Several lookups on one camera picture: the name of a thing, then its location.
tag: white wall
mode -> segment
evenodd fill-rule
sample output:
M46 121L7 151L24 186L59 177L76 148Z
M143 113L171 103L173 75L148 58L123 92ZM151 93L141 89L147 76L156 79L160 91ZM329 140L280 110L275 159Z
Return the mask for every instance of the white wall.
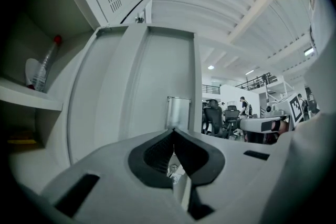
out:
M75 163L102 146L163 130L168 96L192 100L190 129L198 129L202 104L195 100L202 95L196 58L199 63L194 34L189 32L131 24L98 35L71 95L71 160Z
M129 137L164 129L167 97L192 99L195 91L193 37L150 33L146 43Z
M214 93L202 93L202 100L208 100L208 99L216 99L219 100L221 102L221 98L222 96L220 94L214 94Z
M260 99L259 94L246 91L240 88L236 88L230 85L221 86L220 99L222 102L227 103L229 101L236 101L238 104L237 109L241 110L242 103L240 103L240 97L244 96L246 101L252 105L253 114L257 114L260 117Z
M295 84L291 84L291 86L294 88L294 90L287 87L288 95L291 95L293 93L296 93L296 94L301 93L302 97L307 99L306 86L305 86L304 80L298 81Z
M203 85L212 85L212 78L209 75L202 74L202 84Z
M274 93L271 93L271 95L276 98L277 100L280 100L281 99L281 93L278 93L278 92L274 92ZM275 99L272 98L271 96L269 96L269 101L272 102L272 101L275 101Z
M266 107L267 107L266 94L265 94L265 93L261 93L261 94L259 95L259 99L260 99L260 106L261 106L263 109L266 109Z
M223 81L223 83L222 83L222 85L231 85L231 86L233 86L233 87L235 87L235 86L238 86L238 85L240 85L240 84L242 84L242 83L244 83L245 81L240 81L240 80L232 80L232 79L225 79L224 81Z

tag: black chair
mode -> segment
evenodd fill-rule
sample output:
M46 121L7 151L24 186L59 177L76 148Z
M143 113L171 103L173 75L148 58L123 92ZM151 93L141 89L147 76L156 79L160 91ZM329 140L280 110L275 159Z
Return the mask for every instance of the black chair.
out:
M224 128L227 130L226 137L229 139L229 137L233 134L233 123L231 121L237 121L239 118L239 110L237 110L237 107L235 105L229 105L227 107L227 110L224 110L225 114L225 122L224 122Z
M208 106L203 109L206 118L206 129L211 123L211 136L223 137L222 109L218 106L217 100L210 99L207 101Z

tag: person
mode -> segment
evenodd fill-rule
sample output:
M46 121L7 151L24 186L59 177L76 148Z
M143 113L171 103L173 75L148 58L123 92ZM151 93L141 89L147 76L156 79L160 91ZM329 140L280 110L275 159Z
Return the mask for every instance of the person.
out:
M220 105L221 109L222 109L222 122L224 123L225 122L225 113L224 111L227 109L227 106L225 105L224 102L221 103Z
M249 115L249 104L245 100L245 97L242 96L240 97L240 102L242 102L242 110L239 113L239 118L240 119L247 119ZM244 131L241 129L237 129L237 135L244 135Z
M294 209L301 206L302 210L305 202L316 206L318 197L322 197L321 190L325 191L324 195L330 191L327 189L330 185L321 182L333 182L331 169L336 158L336 106L330 100L333 100L332 89L336 88L336 80L330 79L328 74L336 70L336 15L330 0L310 0L310 8L311 39L317 57L314 57L306 72L305 81L314 92L321 111L311 120L299 123L294 133L290 134L292 138L281 175L267 201L260 223L287 222ZM286 135L287 131L291 131L285 122L280 123L279 133ZM313 195L318 187L320 191Z
M307 120L309 120L308 101L307 101L307 99L302 97L301 93L298 94L298 98L299 98L299 103L300 103L300 106L301 106L302 112L303 112L303 119L305 121L307 121Z

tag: ceiling light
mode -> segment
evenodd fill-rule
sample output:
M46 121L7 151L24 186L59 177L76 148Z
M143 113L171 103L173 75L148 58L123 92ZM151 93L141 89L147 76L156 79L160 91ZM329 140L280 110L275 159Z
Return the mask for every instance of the ceiling light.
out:
M251 74L252 72L254 72L254 70L250 71L249 73L246 73L245 75Z
M308 56L308 55L312 54L313 52L314 52L314 49L313 48L309 48L308 50L305 50L304 55Z

